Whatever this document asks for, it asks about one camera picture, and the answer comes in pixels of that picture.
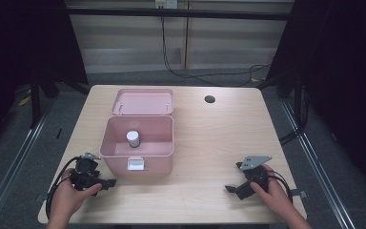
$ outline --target round black object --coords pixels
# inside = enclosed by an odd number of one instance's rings
[[[206,100],[206,102],[208,103],[214,103],[215,102],[215,97],[212,95],[207,95],[204,100]]]
[[[80,174],[85,174],[92,169],[93,163],[91,159],[82,158],[76,162],[75,170]]]

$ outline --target black cable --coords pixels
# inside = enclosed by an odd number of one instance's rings
[[[309,104],[310,104],[310,98],[309,98],[308,94],[306,93],[305,88],[303,88],[300,123],[299,123],[297,129],[291,131],[289,134],[287,134],[279,139],[281,146],[284,146],[285,144],[292,141],[294,138],[296,138],[297,136],[301,135],[304,132],[305,127],[307,125],[307,121],[308,121]]]
[[[58,174],[55,182],[52,184],[50,191],[47,193],[47,200],[46,200],[46,215],[47,215],[47,219],[50,219],[50,212],[51,212],[51,203],[52,203],[52,198],[54,197],[54,193],[56,191],[56,189],[58,188],[58,185],[63,182],[64,180],[66,180],[67,178],[62,179],[59,183],[58,180],[61,178],[61,176],[64,174],[65,170],[68,168],[68,166],[74,161],[79,159],[80,156],[76,156],[74,158],[72,158],[70,161],[67,162],[67,164],[65,164],[65,166],[62,168],[61,172]]]
[[[278,174],[279,176],[281,176],[281,177],[276,177],[276,176],[267,176],[267,177],[268,177],[268,178],[274,178],[274,179],[279,180],[279,181],[284,185],[284,188],[285,188],[286,193],[287,193],[288,200],[289,200],[291,203],[294,203],[294,202],[293,202],[293,193],[291,192],[290,186],[288,185],[288,183],[287,183],[287,181],[284,179],[284,177],[283,177],[282,175],[280,175],[279,173],[275,172],[275,171],[269,171],[269,172],[274,172],[275,174]]]
[[[251,80],[252,80],[252,73],[256,72],[256,71],[259,71],[261,69],[264,69],[266,67],[269,67],[271,66],[271,64],[266,64],[266,65],[253,65],[251,66],[251,68],[246,71],[246,72],[242,72],[242,73],[207,73],[207,74],[198,74],[198,75],[191,75],[191,74],[184,74],[184,73],[176,73],[174,70],[172,70],[170,64],[169,64],[169,60],[168,60],[168,55],[167,55],[167,50],[166,50],[166,38],[165,38],[165,19],[164,17],[161,17],[161,24],[162,24],[162,51],[163,51],[163,60],[164,60],[164,64],[165,64],[165,67],[166,69],[178,76],[178,77],[181,77],[181,78],[186,78],[186,79],[190,79],[190,78],[195,78],[197,80],[200,80],[204,83],[207,83],[207,84],[211,84],[213,86],[216,86],[216,87],[224,87],[223,85],[218,85],[218,84],[215,84],[213,82],[210,82],[210,81],[207,81],[207,80],[204,80],[202,79],[201,77],[205,77],[205,76],[213,76],[213,75],[240,75],[240,74],[249,74],[249,79],[240,84],[240,85],[237,85],[237,86],[232,86],[232,87],[243,87],[244,85],[248,84]]]
[[[274,77],[269,77],[268,79],[266,79],[266,81],[264,81],[263,83],[259,84],[256,86],[256,88],[258,88],[260,91],[274,85],[279,79],[287,76],[290,72],[285,72],[285,73],[280,73]]]

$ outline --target person's arm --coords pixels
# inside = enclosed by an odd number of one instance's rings
[[[70,176],[72,169],[64,172],[62,179]],[[69,179],[64,180],[55,191],[51,203],[51,213],[47,229],[67,228],[70,218],[81,206],[85,198],[97,193],[102,188],[98,183],[84,191],[77,191],[73,188]]]
[[[263,165],[267,171],[272,171],[268,165]],[[251,182],[251,187],[260,195],[266,205],[276,214],[281,216],[291,229],[312,228],[308,221],[299,214],[288,199],[281,185],[276,179],[269,178],[269,192],[266,193],[257,183]]]

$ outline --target wire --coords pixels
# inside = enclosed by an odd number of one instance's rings
[[[299,127],[279,139],[281,146],[284,146],[285,144],[292,141],[297,136],[301,135],[304,132],[305,127],[307,125],[310,97],[306,93],[305,88],[303,88],[302,90],[303,90],[302,98],[301,98],[302,99],[302,102],[301,102],[302,109],[301,109],[301,118],[300,118]]]
[[[213,82],[210,82],[208,80],[204,80],[202,79],[201,77],[205,77],[205,76],[215,76],[215,75],[241,75],[241,74],[249,74],[249,79],[240,84],[240,85],[236,85],[236,86],[231,86],[231,87],[243,87],[245,86],[246,84],[248,84],[249,82],[251,82],[252,80],[252,73],[256,72],[256,71],[259,71],[259,70],[262,70],[264,68],[267,68],[267,67],[270,67],[272,64],[265,64],[265,65],[261,65],[261,64],[257,64],[257,65],[253,65],[251,66],[251,68],[246,71],[246,72],[242,72],[242,73],[206,73],[206,74],[198,74],[198,75],[191,75],[191,74],[184,74],[184,73],[176,73],[172,68],[171,68],[171,65],[169,64],[169,60],[168,60],[168,55],[167,55],[167,49],[166,49],[166,38],[165,38],[165,19],[164,17],[161,17],[161,24],[162,24],[162,51],[163,51],[163,61],[164,61],[164,64],[165,64],[165,67],[166,69],[180,77],[180,78],[185,78],[185,79],[191,79],[191,78],[195,78],[199,81],[202,81],[204,83],[207,83],[207,84],[211,84],[213,86],[216,86],[216,87],[225,87],[223,85],[219,85],[219,84],[215,84]]]
[[[288,199],[290,200],[291,203],[294,203],[293,202],[293,193],[291,192],[290,186],[288,185],[288,183],[285,180],[285,178],[281,174],[279,174],[278,172],[276,172],[276,171],[268,171],[268,172],[273,172],[273,173],[275,173],[275,174],[277,174],[277,175],[280,176],[280,177],[276,177],[276,176],[267,176],[267,177],[268,178],[274,178],[274,179],[277,179],[278,181],[280,181],[284,185],[284,188],[286,190]]]
[[[54,193],[55,193],[56,189],[58,188],[58,185],[60,185],[64,180],[66,180],[69,177],[62,179],[59,183],[58,183],[58,180],[64,174],[64,172],[68,168],[68,166],[74,160],[77,160],[79,158],[80,158],[80,156],[76,156],[76,157],[72,158],[70,161],[68,161],[67,164],[64,165],[64,167],[62,168],[61,172],[58,174],[55,182],[52,184],[52,186],[50,188],[50,191],[47,193],[47,200],[46,200],[46,215],[47,215],[47,219],[50,219],[52,198],[54,197]]]

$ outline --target pink lid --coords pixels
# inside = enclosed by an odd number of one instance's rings
[[[170,115],[172,112],[170,89],[122,89],[112,106],[114,115]]]

